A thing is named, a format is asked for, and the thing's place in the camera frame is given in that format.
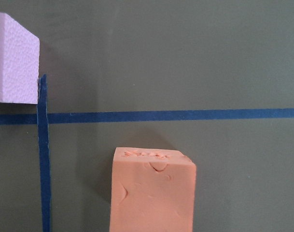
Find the orange foam cube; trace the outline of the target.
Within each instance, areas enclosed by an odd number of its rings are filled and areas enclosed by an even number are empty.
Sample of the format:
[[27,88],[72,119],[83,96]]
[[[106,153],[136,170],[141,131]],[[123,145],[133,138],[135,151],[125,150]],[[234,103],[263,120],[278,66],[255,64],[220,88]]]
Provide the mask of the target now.
[[196,165],[178,150],[118,147],[111,232],[191,232]]

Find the light pink foam cube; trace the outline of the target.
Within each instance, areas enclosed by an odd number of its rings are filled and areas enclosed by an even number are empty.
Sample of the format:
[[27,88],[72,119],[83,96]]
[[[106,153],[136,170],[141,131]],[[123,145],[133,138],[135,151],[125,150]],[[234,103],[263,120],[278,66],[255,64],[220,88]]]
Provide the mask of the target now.
[[37,104],[40,40],[0,12],[0,102]]

